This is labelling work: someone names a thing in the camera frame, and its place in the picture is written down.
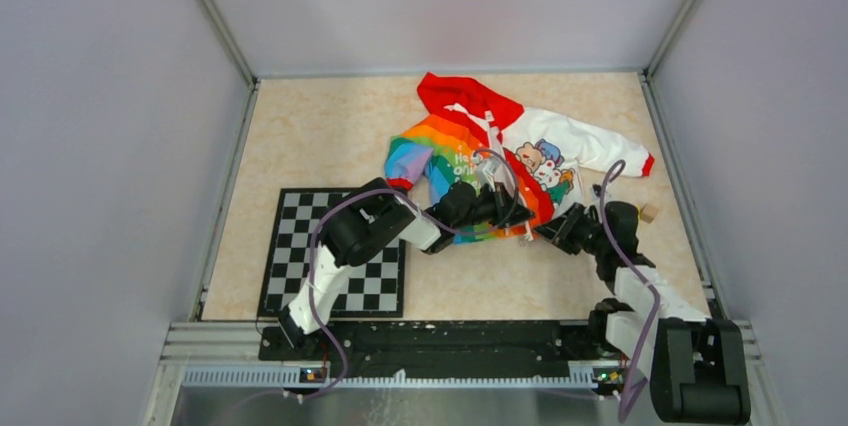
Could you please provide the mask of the rainbow and white kids jacket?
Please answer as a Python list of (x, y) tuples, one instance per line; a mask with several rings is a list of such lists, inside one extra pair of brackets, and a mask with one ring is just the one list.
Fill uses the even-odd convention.
[(649, 150), (625, 136), (552, 111), (522, 105), (475, 79), (426, 74), (417, 87), (426, 117), (391, 138), (384, 176), (409, 191), (426, 179), (432, 202), (475, 177), (474, 151), (489, 148), (506, 159), (531, 220), (488, 233), (477, 227), (477, 240), (510, 236), (531, 238), (531, 228), (554, 219), (584, 199), (583, 169), (607, 172), (616, 162), (627, 177), (647, 177), (655, 163)]

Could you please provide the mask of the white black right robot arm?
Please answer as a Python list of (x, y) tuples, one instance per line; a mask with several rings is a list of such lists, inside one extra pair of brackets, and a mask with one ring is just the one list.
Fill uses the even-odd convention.
[(534, 231), (567, 254), (594, 258), (612, 295), (590, 314), (587, 346), (600, 358), (629, 359), (661, 421), (746, 424), (752, 406), (740, 327), (682, 298), (639, 252), (639, 222), (630, 203), (576, 203)]

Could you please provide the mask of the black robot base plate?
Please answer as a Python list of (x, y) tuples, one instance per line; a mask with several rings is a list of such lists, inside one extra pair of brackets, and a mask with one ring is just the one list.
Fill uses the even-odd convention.
[(611, 359), (587, 323), (538, 321), (340, 321), (307, 338), (295, 350), (280, 327), (262, 331), (262, 361), (348, 367), (352, 379), (388, 378), (404, 372), (411, 379), (565, 378), (579, 361)]

